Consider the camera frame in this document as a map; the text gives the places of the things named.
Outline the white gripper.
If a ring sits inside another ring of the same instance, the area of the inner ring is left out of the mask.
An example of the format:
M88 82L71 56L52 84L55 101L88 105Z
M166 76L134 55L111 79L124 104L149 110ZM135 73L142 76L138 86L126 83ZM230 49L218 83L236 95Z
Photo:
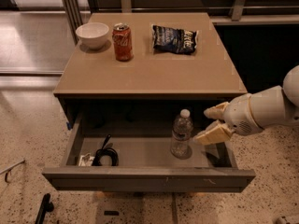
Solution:
M263 128L256 123L252 115L250 97L251 94L247 93L234 98L230 103L223 102L207 108L204 111L207 118L224 119L225 123L219 120L213 121L193 140L205 146L228 141L234 131L243 136L262 132Z

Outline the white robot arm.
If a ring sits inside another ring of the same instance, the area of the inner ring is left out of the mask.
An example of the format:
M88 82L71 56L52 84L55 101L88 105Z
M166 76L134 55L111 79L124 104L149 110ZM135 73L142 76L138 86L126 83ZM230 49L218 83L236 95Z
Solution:
M212 106L204 115L213 119L193 140L201 145L229 141L234 134L247 136L268 127L299 125L299 66L295 66L276 86L257 93L246 93Z

